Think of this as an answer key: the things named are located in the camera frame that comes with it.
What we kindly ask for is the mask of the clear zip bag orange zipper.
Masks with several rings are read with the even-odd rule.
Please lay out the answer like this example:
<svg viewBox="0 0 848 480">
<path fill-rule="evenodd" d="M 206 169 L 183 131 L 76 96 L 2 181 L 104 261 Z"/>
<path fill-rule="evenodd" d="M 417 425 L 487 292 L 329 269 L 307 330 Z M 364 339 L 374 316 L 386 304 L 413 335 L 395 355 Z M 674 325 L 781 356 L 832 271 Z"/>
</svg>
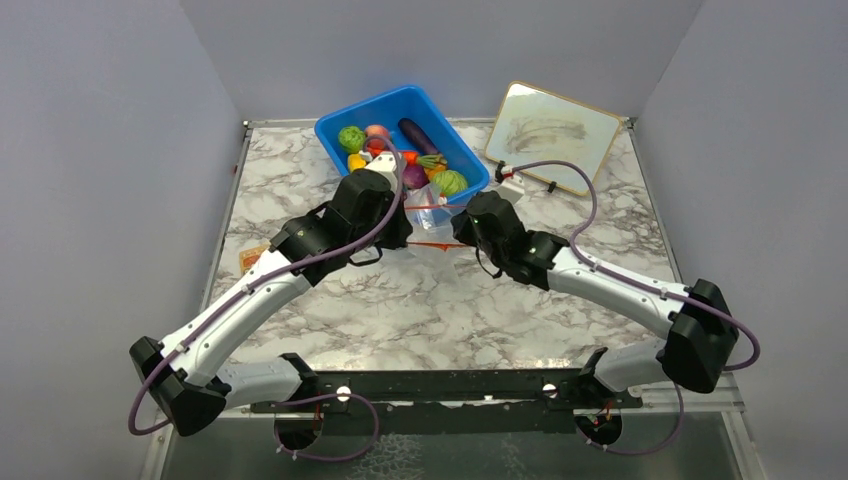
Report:
<svg viewBox="0 0 848 480">
<path fill-rule="evenodd" d="M 450 220 L 462 209 L 462 206 L 449 206 L 440 188 L 434 184 L 405 191 L 404 212 L 412 226 L 408 248 L 440 283 L 459 282 L 455 262 L 467 246 L 453 238 Z"/>
</svg>

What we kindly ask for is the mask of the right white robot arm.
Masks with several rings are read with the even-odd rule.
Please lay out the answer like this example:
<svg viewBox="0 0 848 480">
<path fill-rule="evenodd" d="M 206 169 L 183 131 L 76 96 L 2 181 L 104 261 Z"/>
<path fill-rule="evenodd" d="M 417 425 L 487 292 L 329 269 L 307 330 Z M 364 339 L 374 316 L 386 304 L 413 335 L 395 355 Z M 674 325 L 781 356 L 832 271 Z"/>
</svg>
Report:
<svg viewBox="0 0 848 480">
<path fill-rule="evenodd" d="M 576 383 L 585 404 L 600 407 L 618 392 L 661 381 L 702 394 L 715 389 L 739 330 L 714 284 L 688 287 L 605 264 L 571 240 L 527 229 L 494 191 L 472 197 L 451 226 L 454 239 L 486 255 L 497 275 L 591 301 L 654 334 L 652 341 L 601 348 L 590 357 Z"/>
</svg>

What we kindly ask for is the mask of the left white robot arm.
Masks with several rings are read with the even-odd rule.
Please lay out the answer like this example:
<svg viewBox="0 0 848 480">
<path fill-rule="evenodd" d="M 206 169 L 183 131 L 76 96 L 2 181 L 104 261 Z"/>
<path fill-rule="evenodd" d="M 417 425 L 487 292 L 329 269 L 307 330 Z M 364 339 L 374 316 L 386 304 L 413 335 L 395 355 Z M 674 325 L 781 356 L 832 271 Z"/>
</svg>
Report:
<svg viewBox="0 0 848 480">
<path fill-rule="evenodd" d="M 403 209 L 403 184 L 395 173 L 359 169 L 342 178 L 334 196 L 286 221 L 248 272 L 223 296 L 162 340 L 143 336 L 129 349 L 142 381 L 127 420 L 131 434 L 150 396 L 178 434 L 191 436 L 226 409 L 265 400 L 290 410 L 313 401 L 308 366 L 296 355 L 228 367 L 225 362 L 282 307 L 373 247 L 378 253 L 406 247 L 412 227 Z"/>
</svg>

